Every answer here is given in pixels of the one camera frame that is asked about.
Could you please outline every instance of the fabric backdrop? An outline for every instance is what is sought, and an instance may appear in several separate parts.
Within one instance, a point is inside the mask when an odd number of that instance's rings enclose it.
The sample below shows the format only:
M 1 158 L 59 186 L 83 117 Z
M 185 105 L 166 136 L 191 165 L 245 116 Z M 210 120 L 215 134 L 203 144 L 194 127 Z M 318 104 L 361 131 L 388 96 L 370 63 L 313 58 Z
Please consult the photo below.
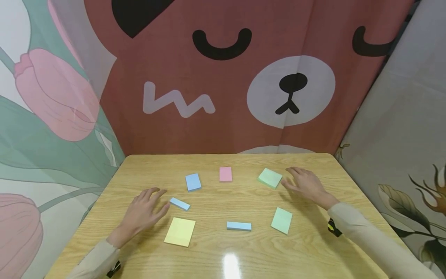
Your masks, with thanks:
M 42 279 L 124 159 L 99 106 L 107 64 L 87 73 L 60 19 L 49 0 L 0 0 L 1 279 Z
M 423 0 L 339 149 L 412 252 L 446 275 L 446 2 Z
M 101 105 L 126 155 L 333 154 L 412 3 L 85 0 Z

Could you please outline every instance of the wood grain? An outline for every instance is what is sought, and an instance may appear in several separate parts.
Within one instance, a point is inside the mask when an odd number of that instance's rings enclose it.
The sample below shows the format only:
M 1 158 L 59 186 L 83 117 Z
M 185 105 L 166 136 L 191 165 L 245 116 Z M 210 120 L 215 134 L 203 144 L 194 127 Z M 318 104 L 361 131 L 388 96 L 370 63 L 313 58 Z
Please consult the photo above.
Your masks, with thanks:
M 219 167 L 232 167 L 233 182 L 219 182 Z M 167 188 L 191 205 L 171 206 L 152 230 L 122 250 L 126 261 L 113 278 L 386 278 L 344 236 L 327 231 L 327 213 L 314 204 L 256 179 L 268 167 L 313 171 L 327 191 L 358 208 L 373 224 L 405 245 L 329 154 L 132 155 L 125 159 L 45 279 L 65 278 L 95 244 L 108 236 L 133 197 L 150 187 Z M 198 172 L 202 189 L 187 192 L 185 175 Z M 270 227 L 276 207 L 293 213 L 289 234 Z M 189 248 L 165 244 L 173 217 L 195 220 Z M 250 222 L 251 232 L 226 230 L 226 221 Z

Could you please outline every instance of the right hand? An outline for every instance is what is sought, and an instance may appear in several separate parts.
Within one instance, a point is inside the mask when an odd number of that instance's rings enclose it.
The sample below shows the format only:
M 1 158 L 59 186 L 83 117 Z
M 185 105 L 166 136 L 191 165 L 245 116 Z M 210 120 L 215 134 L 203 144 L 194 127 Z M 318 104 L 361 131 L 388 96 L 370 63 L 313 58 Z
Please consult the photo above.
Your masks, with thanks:
M 312 171 L 299 167 L 289 167 L 286 171 L 293 176 L 295 183 L 293 185 L 290 179 L 283 179 L 281 183 L 287 190 L 301 194 L 326 210 L 339 203 L 333 195 L 325 191 L 321 181 Z

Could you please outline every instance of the hand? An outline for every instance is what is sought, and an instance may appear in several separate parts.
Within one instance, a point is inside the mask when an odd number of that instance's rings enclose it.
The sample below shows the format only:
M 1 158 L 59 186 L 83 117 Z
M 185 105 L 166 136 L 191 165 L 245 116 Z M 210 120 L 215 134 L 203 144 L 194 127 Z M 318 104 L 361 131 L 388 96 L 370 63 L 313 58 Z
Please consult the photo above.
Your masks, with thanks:
M 120 249 L 139 232 L 153 227 L 169 210 L 170 203 L 167 202 L 160 211 L 153 212 L 158 199 L 167 190 L 150 188 L 136 196 L 129 205 L 120 225 L 107 238 L 108 243 Z
M 321 181 L 313 172 L 298 167 L 290 167 L 286 171 L 291 173 L 296 184 L 293 185 L 289 178 L 283 179 L 281 183 L 287 190 L 300 193 L 325 210 L 339 203 L 333 195 L 325 191 Z

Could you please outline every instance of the sticky note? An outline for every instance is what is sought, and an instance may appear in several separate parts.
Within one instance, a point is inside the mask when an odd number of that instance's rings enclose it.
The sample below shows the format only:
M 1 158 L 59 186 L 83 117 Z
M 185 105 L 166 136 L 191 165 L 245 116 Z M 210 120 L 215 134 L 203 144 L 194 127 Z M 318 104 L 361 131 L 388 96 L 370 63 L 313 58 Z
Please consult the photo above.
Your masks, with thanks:
M 201 189 L 200 178 L 198 178 L 198 173 L 193 175 L 186 175 L 186 185 L 187 191 L 192 192 Z
M 187 204 L 184 201 L 175 198 L 170 199 L 170 203 L 186 211 L 188 211 L 190 207 L 190 204 Z
M 226 228 L 232 230 L 251 231 L 251 223 L 226 222 Z
M 279 232 L 283 232 L 284 234 L 288 234 L 289 225 L 291 224 L 291 218 L 293 214 L 286 210 L 278 207 L 276 209 L 276 214 L 274 214 L 273 222 L 271 226 L 278 230 Z
M 231 167 L 220 167 L 220 182 L 232 181 Z
M 282 175 L 265 168 L 263 172 L 257 178 L 258 181 L 265 184 L 268 187 L 276 189 L 279 185 L 280 180 L 282 180 Z
M 174 217 L 164 243 L 189 247 L 194 227 L 195 221 Z

